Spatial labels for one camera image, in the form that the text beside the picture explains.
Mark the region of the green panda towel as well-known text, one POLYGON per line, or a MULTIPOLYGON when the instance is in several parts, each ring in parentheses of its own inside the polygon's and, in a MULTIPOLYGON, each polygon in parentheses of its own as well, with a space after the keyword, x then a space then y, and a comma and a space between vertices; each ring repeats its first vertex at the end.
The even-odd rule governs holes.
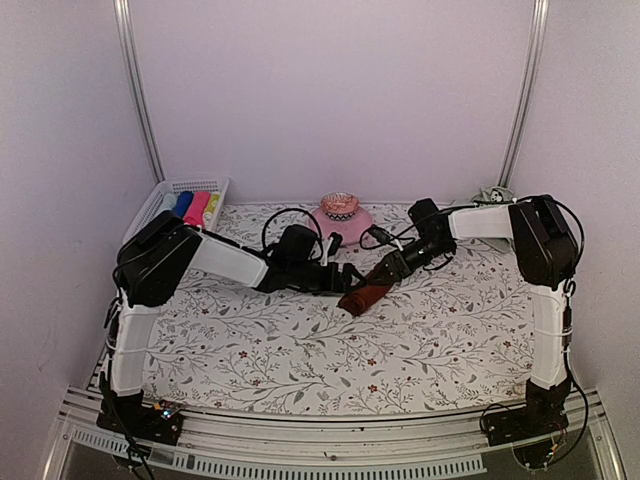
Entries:
MULTIPOLYGON (((490 188, 483 188, 479 190, 471 201, 478 205, 491 204, 491 203, 509 203, 516 198, 516 194, 509 188, 494 186, 490 188)), ((496 250, 501 254, 506 254, 510 251, 511 241, 505 238, 482 238, 481 242, 490 248, 496 250)))

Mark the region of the dark red towel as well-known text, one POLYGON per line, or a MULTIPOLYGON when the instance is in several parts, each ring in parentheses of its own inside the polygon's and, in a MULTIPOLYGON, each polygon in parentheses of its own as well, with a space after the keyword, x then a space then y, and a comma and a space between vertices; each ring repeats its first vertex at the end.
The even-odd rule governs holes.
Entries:
POLYGON ((359 317, 384 298, 391 288, 391 285, 367 285, 345 294, 339 300, 338 307, 353 317, 359 317))

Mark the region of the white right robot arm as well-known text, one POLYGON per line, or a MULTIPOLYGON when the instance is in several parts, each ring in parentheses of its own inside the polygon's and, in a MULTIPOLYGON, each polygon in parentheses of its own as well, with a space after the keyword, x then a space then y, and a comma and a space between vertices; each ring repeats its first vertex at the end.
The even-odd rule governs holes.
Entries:
POLYGON ((535 351, 529 386, 556 390, 570 378, 566 360, 573 333, 570 298, 582 252, 565 212, 549 195, 444 209, 429 199, 419 201, 410 209, 411 227, 418 239, 387 253, 366 284, 392 286, 436 257, 454 254, 460 240, 511 241, 519 273, 533 300, 535 351))

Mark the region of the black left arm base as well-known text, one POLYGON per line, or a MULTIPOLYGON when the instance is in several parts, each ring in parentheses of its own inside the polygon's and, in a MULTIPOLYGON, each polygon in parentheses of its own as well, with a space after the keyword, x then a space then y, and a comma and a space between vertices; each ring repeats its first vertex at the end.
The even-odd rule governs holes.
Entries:
POLYGON ((107 390, 103 393, 101 412, 96 425, 101 429, 169 446, 176 446, 184 417, 165 403, 144 406, 143 394, 119 397, 107 390))

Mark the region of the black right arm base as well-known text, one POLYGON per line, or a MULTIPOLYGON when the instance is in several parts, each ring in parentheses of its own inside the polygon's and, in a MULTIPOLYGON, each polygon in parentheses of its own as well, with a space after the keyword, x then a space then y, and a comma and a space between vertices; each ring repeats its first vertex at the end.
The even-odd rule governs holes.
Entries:
POLYGON ((544 469, 554 459, 559 442, 569 426, 564 402, 570 390, 571 382, 568 379, 549 390, 528 381, 525 405, 490 405, 481 415, 480 430, 486 435, 490 446, 544 436, 544 440, 528 443, 513 450, 515 459, 521 466, 530 470, 544 469))

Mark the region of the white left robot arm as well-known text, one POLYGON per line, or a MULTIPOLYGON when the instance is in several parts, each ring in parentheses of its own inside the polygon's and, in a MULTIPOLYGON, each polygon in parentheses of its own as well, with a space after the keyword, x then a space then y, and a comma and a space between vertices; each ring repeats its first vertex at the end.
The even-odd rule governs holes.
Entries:
POLYGON ((165 211, 119 250, 112 280, 116 294, 105 319, 109 362, 104 385, 117 398, 108 410, 128 434, 148 426, 148 412, 130 396, 142 392, 143 363, 152 327, 191 269, 262 293, 293 290, 337 295, 366 284, 357 268, 331 261, 338 235, 322 239, 318 227, 290 225, 278 241, 256 250, 165 211))

